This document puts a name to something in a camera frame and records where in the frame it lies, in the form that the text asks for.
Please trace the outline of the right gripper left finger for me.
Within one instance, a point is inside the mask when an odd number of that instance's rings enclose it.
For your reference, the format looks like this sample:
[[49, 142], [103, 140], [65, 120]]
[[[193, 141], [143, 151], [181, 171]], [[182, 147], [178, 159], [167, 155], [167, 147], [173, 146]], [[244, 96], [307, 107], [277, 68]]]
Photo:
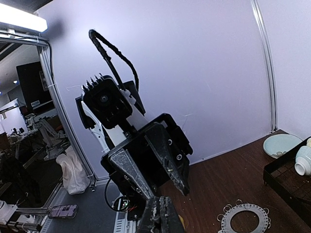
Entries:
[[138, 233], [160, 233], [160, 197], [147, 200], [144, 212], [137, 227]]

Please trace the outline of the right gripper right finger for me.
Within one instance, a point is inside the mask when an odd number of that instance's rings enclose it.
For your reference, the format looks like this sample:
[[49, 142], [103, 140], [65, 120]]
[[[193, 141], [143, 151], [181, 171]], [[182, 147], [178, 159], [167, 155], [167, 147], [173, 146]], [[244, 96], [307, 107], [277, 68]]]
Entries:
[[161, 233], [184, 233], [185, 228], [177, 214], [170, 197], [161, 196], [160, 205], [160, 232]]

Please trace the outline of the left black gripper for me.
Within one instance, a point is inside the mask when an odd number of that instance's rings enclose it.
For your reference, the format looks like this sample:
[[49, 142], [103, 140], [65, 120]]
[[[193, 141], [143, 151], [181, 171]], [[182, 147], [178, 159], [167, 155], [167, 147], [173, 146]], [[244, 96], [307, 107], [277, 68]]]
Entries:
[[163, 113], [106, 153], [101, 165], [125, 196], [151, 199], [169, 180], [187, 196], [192, 153], [182, 129]]

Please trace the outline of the grey perforated keyring disc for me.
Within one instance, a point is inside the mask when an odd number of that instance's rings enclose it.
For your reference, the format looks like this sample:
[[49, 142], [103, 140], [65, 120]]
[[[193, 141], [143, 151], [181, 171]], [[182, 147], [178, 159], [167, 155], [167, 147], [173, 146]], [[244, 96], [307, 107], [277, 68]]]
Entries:
[[268, 208], [241, 199], [225, 205], [217, 221], [220, 233], [265, 233], [272, 223]]

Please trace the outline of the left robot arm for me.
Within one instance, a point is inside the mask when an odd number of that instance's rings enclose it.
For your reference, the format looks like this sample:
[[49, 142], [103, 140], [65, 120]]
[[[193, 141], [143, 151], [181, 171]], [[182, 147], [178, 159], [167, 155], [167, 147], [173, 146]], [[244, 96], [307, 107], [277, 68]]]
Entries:
[[148, 200], [168, 180], [183, 195], [190, 193], [187, 155], [193, 150], [171, 115], [163, 113], [138, 131], [124, 133], [118, 125], [104, 128], [81, 97], [76, 103], [83, 125], [104, 150], [102, 167], [124, 196]]

